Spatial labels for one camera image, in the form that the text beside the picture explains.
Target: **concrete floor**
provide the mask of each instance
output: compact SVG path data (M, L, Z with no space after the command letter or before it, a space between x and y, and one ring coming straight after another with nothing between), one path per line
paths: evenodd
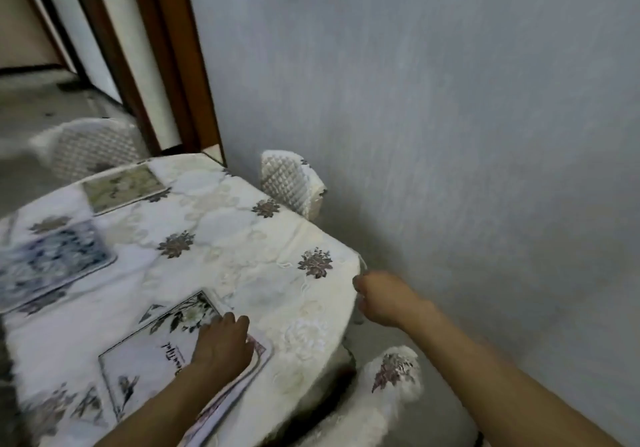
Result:
M82 117L133 119L96 90L57 87L75 78L64 70L0 77L0 218L66 184L39 162L30 137Z

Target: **white plastic chair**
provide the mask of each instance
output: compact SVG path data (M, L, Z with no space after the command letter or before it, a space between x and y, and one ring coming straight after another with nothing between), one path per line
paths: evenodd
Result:
M418 355L407 346L389 348L358 371L340 406L295 446L378 446L421 395Z
M309 221L320 214L326 186L302 157L289 151L264 151L260 157L262 191Z
M140 131L115 119L76 119L29 139L40 162L69 183L148 157Z

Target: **hand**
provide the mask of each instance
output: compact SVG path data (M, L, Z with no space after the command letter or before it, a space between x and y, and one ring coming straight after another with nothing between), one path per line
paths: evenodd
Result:
M189 368L198 372L203 385L221 389L249 366L253 344L246 340L248 329L249 318L240 316L236 321L231 312L201 326Z
M423 302L404 280L388 272L358 275L353 286L362 294L358 308L367 319L384 326L402 329L403 319Z

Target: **wall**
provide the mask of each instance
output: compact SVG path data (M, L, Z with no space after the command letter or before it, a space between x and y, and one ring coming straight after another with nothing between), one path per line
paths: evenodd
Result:
M91 83L122 103L111 72L79 0L52 0Z
M0 0L0 68L61 63L28 0Z
M180 144L173 113L136 0L104 0L160 148Z
M562 325L615 284L639 285L640 0L193 6L233 171L257 183L263 149L302 154L330 189L325 230L552 387L570 379L567 357L637 348L618 326L576 345ZM576 327L596 313L618 320L587 310ZM360 357L406 342L369 324L349 335ZM424 398L390 444L471 445L473 424L423 366ZM607 408L628 407L636 386L620 377ZM590 405L598 385L579 387L577 408L637 443L637 422L608 421Z

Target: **white tablecloth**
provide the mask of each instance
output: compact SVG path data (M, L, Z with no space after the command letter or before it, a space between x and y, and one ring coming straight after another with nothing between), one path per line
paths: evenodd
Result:
M265 204L268 196L202 154L148 165L168 192L94 218L116 262L5 315L21 406L37 424L31 429L40 445L92 444L115 425L98 354L152 303L204 288L249 315L275 347L209 441L255 446L291 415L340 344L358 255L295 213ZM5 219L0 242L36 238L30 228L49 217L68 217L67 224L92 218L78 183ZM72 413L92 387L102 415L77 421Z

